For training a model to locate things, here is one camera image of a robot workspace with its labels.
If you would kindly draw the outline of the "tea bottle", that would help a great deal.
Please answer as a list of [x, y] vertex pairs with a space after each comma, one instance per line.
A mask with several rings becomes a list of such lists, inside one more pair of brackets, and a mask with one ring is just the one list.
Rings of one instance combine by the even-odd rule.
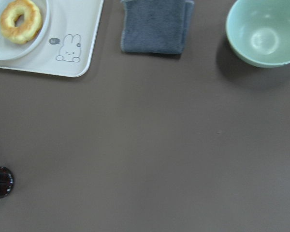
[[0, 167], [0, 199], [8, 196], [14, 187], [14, 176], [6, 167]]

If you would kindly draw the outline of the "white round plate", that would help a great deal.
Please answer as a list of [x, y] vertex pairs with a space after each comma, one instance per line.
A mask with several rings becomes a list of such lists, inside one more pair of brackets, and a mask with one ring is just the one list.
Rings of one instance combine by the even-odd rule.
[[[0, 15], [9, 0], [0, 0]], [[35, 0], [34, 3], [39, 7], [42, 15], [42, 28], [38, 31], [35, 38], [25, 44], [16, 44], [4, 38], [0, 32], [0, 60], [12, 60], [23, 57], [36, 48], [42, 41], [50, 24], [50, 7], [48, 0]]]

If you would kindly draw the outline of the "light green bowl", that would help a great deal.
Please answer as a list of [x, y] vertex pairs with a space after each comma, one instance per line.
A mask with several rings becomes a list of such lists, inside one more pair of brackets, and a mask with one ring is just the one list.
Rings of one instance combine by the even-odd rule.
[[262, 68], [290, 64], [290, 0], [237, 0], [225, 30], [242, 61]]

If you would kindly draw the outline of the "cream serving tray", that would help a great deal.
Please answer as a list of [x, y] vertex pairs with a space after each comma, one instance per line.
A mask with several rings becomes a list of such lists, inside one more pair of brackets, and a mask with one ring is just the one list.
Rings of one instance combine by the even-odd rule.
[[79, 77], [89, 68], [102, 0], [49, 0], [50, 24], [27, 55], [0, 60], [0, 69]]

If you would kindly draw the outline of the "grey folded cloth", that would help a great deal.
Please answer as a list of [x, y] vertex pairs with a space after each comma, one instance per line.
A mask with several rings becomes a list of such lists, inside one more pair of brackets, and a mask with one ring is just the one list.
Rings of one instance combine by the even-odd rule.
[[193, 0], [122, 0], [121, 50], [181, 54], [194, 10]]

